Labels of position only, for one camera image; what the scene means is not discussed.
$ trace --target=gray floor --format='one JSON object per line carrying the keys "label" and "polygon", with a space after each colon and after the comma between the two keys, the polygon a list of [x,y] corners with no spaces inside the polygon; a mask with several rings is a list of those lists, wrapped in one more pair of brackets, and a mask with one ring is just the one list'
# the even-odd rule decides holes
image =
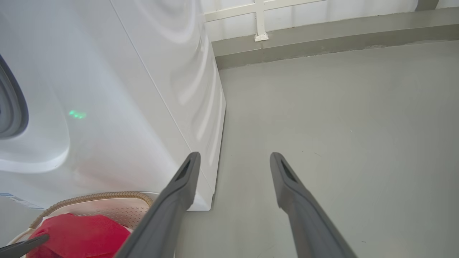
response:
{"label": "gray floor", "polygon": [[269,155],[284,154],[360,257],[459,257],[459,41],[220,71],[214,204],[177,258],[291,258]]}

